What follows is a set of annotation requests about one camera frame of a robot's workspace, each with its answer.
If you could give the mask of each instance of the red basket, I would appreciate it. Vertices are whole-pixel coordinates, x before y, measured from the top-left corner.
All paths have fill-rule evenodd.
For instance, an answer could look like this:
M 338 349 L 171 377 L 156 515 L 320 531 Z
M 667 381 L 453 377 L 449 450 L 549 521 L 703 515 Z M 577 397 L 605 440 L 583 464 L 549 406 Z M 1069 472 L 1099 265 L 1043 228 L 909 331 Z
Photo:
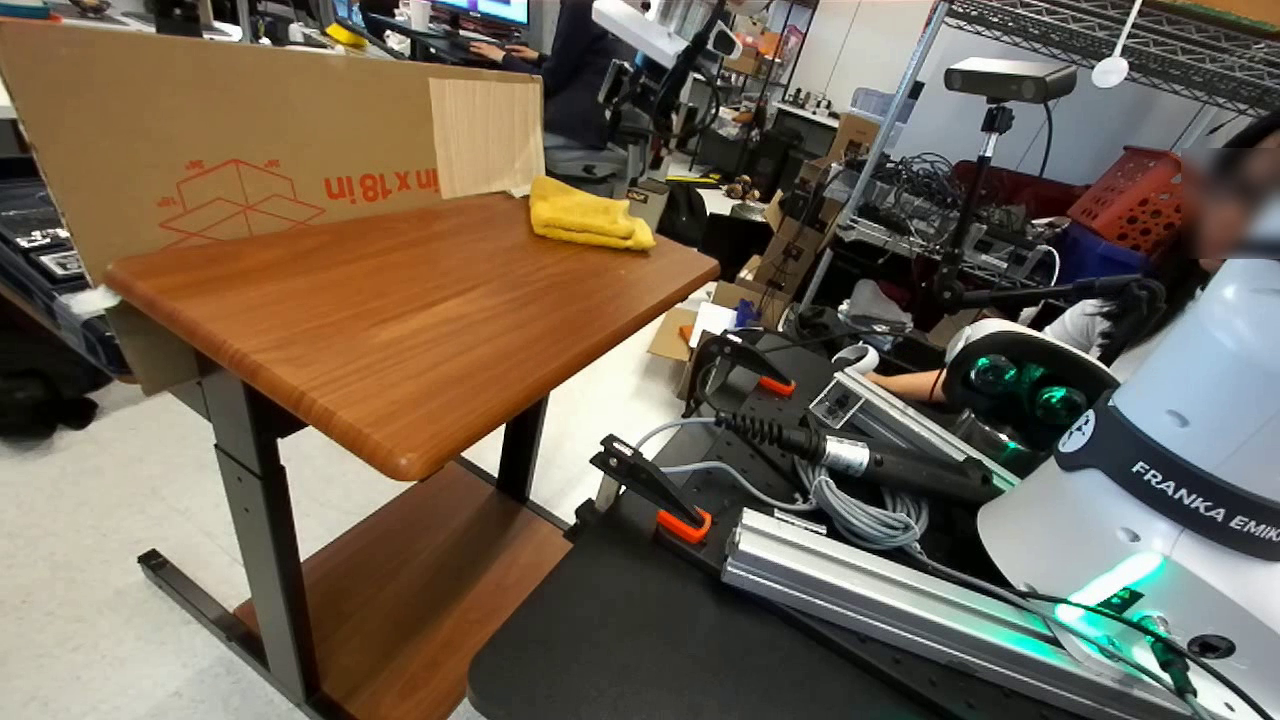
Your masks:
M 1178 154 L 1128 143 L 1069 216 L 1112 245 L 1154 257 L 1201 216 L 1201 191 L 1204 177 Z

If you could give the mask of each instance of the black cable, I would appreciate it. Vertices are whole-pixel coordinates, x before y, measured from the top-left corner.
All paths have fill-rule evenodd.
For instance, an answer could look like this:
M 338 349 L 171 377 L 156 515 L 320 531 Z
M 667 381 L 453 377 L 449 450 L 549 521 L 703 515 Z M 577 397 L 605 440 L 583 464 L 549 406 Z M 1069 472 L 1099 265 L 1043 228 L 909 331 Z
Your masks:
M 1151 631 L 1147 625 L 1137 625 L 1137 621 L 1128 621 L 1128 617 L 1115 617 L 1115 610 L 1104 610 L 1104 607 L 1090 607 L 1090 605 L 1074 605 L 1074 601 L 1069 601 L 1069 595 L 1048 595 L 1048 590 L 1018 590 L 1018 595 L 1025 595 L 1025 601 L 1041 601 L 1041 605 L 1078 607 L 1078 610 L 1087 610 L 1087 617 L 1104 617 L 1104 621 L 1124 625 L 1124 628 L 1133 628 L 1133 631 L 1139 631 L 1139 637 L 1147 637 L 1147 638 L 1158 638 L 1158 644 L 1166 644 L 1176 654 L 1190 661 L 1204 675 L 1210 675 L 1216 685 L 1223 685 L 1226 690 L 1237 690 L 1237 701 L 1246 705 L 1261 720 L 1271 720 L 1271 710 L 1269 710 L 1261 701 L 1250 701 L 1231 675 L 1223 675 L 1218 667 L 1204 665 L 1197 651 L 1178 649 L 1170 637 Z
M 1043 98 L 1043 154 L 1041 154 L 1041 181 L 1048 170 L 1048 154 L 1052 154 L 1052 104 Z
M 739 440 L 755 459 L 762 459 L 775 474 L 785 474 L 797 490 L 807 490 L 797 472 L 787 472 L 775 454 L 762 450 L 753 437 L 736 431 L 730 424 L 717 424 L 722 437 Z

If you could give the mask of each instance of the desk top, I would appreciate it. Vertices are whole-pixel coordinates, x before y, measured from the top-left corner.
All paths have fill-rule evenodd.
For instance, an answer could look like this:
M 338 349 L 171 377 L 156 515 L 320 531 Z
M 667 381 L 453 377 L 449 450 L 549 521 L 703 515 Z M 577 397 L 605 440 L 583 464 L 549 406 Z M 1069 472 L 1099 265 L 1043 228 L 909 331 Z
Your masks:
M 690 247 L 528 232 L 506 197 L 119 258 L 144 314 L 394 480 L 421 480 L 717 275 Z

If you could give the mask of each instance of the green light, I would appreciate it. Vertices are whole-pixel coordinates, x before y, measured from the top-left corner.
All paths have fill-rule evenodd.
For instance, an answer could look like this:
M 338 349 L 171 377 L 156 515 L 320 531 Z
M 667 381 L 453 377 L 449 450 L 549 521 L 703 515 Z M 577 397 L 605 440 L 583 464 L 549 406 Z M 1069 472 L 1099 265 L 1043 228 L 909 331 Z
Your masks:
M 1015 369 L 1001 350 L 987 350 L 987 357 L 972 361 L 972 369 L 966 369 L 966 382 L 981 390 L 1002 390 L 1010 381 L 1015 381 Z
M 1115 590 L 1124 590 L 1124 589 L 1145 584 L 1158 563 L 1163 563 L 1158 551 L 1124 554 L 1115 569 L 1106 569 L 1104 575 L 1097 575 L 1097 581 L 1087 581 L 1078 590 L 1072 590 L 1072 605 L 1090 607 L 1090 605 L 1099 605 L 1099 601 L 1106 601 L 1106 595 L 1115 595 Z M 1082 607 L 1058 605 L 1058 607 L 1057 607 L 1057 621 L 1078 628 L 1078 625 L 1087 625 L 1087 621 L 1082 621 Z
M 1052 419 L 1052 424 L 1072 424 L 1082 411 L 1082 390 L 1069 389 L 1069 382 L 1043 382 L 1035 390 L 1035 415 Z

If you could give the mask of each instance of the concrete floor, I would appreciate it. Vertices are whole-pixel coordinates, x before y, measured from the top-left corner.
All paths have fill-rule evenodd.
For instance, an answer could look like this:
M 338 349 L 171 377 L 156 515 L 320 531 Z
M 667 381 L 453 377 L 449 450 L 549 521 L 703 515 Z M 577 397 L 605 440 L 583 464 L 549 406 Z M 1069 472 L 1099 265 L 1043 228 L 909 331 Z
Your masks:
M 568 521 L 595 490 L 601 437 L 638 440 L 681 411 L 647 334 L 557 389 L 530 488 L 549 512 Z M 136 569 L 144 549 L 162 549 L 216 601 L 246 595 L 207 424 L 125 382 L 99 403 L 82 431 L 0 443 L 0 715 L 300 715 Z M 466 459 L 495 467 L 495 450 L 486 437 Z M 289 437 L 284 464 L 303 554 L 405 488 L 320 431 Z

